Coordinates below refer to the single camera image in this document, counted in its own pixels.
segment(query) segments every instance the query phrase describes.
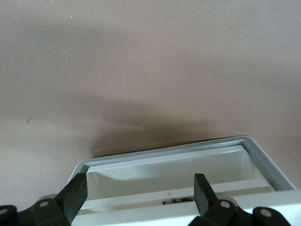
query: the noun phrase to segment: metal part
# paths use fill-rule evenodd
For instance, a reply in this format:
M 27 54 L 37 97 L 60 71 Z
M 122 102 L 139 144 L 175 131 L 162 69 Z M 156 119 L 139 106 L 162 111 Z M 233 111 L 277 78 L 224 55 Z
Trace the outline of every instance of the metal part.
M 257 207 L 249 214 L 228 200 L 215 200 L 204 174 L 195 175 L 194 185 L 195 202 L 201 216 L 194 218 L 189 226 L 290 226 L 271 208 Z
M 167 200 L 162 202 L 163 205 L 166 204 L 175 204 L 175 203 L 181 203 L 181 202 L 192 202 L 194 201 L 194 197 L 184 197 L 184 198 L 178 198 L 178 199 L 171 199 L 171 200 Z
M 222 201 L 221 206 L 224 207 L 224 208 L 230 208 L 231 205 L 227 201 Z
M 264 215 L 265 217 L 268 217 L 268 218 L 270 218 L 270 217 L 272 216 L 271 212 L 268 211 L 267 209 L 261 209 L 261 210 L 260 210 L 260 213 L 261 213 L 262 215 Z
M 0 206 L 1 226 L 70 226 L 87 199 L 87 177 L 77 174 L 55 199 L 43 199 L 17 213 L 15 206 Z
M 216 195 L 218 199 L 224 199 L 227 201 L 230 201 L 231 203 L 233 203 L 235 206 L 239 206 L 239 204 L 237 203 L 236 200 L 234 200 L 232 197 L 230 196 L 226 196 L 226 195 L 222 195 L 222 194 L 218 194 Z

